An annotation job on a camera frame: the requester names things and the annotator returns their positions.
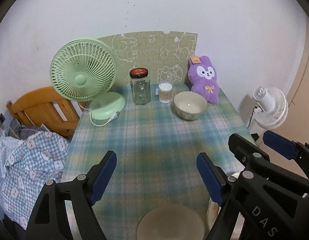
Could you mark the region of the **green desk fan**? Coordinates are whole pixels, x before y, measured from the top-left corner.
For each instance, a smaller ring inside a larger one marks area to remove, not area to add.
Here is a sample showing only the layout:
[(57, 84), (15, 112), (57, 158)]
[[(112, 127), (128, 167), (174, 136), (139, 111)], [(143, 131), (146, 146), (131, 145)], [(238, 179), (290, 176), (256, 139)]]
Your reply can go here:
[(98, 39), (83, 38), (65, 44), (50, 64), (50, 81), (59, 95), (70, 101), (89, 102), (82, 109), (90, 122), (103, 127), (116, 119), (126, 104), (112, 92), (116, 80), (116, 61), (112, 52)]

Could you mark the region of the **green patterned mat board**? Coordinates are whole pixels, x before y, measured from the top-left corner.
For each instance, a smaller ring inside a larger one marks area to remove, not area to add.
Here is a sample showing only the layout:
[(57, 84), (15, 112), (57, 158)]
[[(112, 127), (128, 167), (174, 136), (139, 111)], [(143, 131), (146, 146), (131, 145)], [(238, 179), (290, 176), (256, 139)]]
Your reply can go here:
[(196, 33), (140, 31), (99, 38), (115, 57), (116, 87), (130, 85), (129, 72), (146, 68), (150, 83), (185, 83), (188, 59), (195, 55)]

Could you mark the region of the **plaid green tablecloth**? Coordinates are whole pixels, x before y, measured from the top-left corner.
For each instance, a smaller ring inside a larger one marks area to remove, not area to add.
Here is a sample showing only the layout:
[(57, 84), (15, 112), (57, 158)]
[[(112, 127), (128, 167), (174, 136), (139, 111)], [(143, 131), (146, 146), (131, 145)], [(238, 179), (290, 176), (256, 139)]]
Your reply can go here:
[(105, 193), (93, 209), (108, 239), (135, 239), (139, 221), (165, 204), (182, 204), (205, 219), (209, 194), (198, 173), (196, 157), (233, 174), (243, 169), (228, 148), (231, 134), (251, 135), (223, 92), (219, 101), (194, 121), (179, 117), (173, 104), (153, 95), (150, 103), (133, 103), (130, 87), (118, 89), (126, 100), (119, 116), (103, 127), (83, 113), (70, 144), (62, 180), (73, 180), (98, 164), (107, 151), (117, 165)]

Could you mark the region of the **purple plush bunny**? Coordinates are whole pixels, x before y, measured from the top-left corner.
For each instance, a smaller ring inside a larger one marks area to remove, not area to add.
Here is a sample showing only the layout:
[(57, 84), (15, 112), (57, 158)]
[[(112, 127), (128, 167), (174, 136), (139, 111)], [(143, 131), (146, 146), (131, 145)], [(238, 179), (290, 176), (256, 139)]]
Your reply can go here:
[(218, 103), (219, 86), (217, 73), (207, 56), (190, 56), (188, 79), (191, 91), (200, 94), (208, 103)]

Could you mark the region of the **scalloped yellow flower plate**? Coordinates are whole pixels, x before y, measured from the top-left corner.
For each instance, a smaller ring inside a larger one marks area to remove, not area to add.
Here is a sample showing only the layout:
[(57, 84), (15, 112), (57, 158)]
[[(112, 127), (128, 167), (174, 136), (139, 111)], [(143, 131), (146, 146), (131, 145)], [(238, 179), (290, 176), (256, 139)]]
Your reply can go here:
[[(231, 176), (235, 177), (236, 179), (238, 179), (240, 172), (235, 172), (233, 173)], [(208, 204), (208, 209), (207, 209), (207, 214), (206, 214), (206, 222), (207, 222), (207, 226), (208, 229), (211, 230), (211, 228), (213, 227), (213, 224), (219, 214), (220, 211), (220, 207), (217, 203), (213, 202), (212, 198), (210, 198), (209, 200), (209, 204)], [(241, 213), (239, 213), (238, 215), (238, 219), (236, 222), (236, 227), (237, 228), (239, 226), (239, 222), (244, 222), (244, 217), (242, 216)]]

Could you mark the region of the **beige door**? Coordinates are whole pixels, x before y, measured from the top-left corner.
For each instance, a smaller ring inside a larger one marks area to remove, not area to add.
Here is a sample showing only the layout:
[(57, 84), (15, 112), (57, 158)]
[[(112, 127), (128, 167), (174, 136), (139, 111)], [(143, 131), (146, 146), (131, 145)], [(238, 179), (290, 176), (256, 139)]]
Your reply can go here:
[(309, 143), (309, 30), (302, 62), (288, 94), (289, 112), (282, 126), (274, 130), (289, 140)]

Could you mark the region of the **glass jar black lid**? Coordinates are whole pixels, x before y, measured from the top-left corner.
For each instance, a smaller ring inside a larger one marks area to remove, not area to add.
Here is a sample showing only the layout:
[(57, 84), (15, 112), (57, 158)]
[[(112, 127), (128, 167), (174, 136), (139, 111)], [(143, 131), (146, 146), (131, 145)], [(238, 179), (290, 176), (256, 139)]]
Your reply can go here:
[(136, 105), (145, 105), (151, 101), (150, 79), (146, 68), (134, 68), (130, 70), (131, 91), (133, 102)]

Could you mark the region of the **ceramic bowl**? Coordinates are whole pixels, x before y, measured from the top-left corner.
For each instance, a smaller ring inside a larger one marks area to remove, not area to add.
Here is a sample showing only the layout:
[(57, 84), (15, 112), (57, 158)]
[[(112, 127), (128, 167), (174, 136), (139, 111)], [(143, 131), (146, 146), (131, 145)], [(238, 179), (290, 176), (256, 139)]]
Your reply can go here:
[(140, 220), (137, 239), (198, 239), (205, 236), (205, 225), (192, 209), (167, 204), (153, 209)]
[(200, 94), (185, 91), (174, 96), (177, 114), (184, 120), (197, 120), (208, 108), (208, 103)]

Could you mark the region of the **white standing fan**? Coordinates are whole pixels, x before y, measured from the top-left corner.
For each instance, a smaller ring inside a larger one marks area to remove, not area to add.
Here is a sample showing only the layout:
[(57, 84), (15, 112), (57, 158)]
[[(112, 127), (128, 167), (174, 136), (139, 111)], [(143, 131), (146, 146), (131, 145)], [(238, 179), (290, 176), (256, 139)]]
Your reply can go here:
[(252, 120), (265, 130), (278, 128), (286, 120), (289, 105), (284, 93), (276, 87), (258, 87), (253, 92), (254, 107), (247, 128)]

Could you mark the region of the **cotton swab container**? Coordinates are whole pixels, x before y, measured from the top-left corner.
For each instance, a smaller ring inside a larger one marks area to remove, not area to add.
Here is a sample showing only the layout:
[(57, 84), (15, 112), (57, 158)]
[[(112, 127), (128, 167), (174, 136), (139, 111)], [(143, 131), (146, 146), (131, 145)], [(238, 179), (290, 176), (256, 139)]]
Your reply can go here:
[(161, 103), (170, 103), (172, 98), (173, 85), (168, 82), (160, 83), (158, 86), (158, 98)]

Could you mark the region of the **blue checked bear blanket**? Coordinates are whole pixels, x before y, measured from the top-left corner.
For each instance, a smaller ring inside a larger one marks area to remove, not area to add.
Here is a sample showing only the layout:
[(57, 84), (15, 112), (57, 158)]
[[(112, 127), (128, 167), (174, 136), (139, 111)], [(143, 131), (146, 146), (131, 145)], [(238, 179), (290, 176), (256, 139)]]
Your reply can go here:
[(46, 181), (61, 181), (69, 148), (63, 136), (16, 119), (0, 138), (0, 205), (23, 229)]

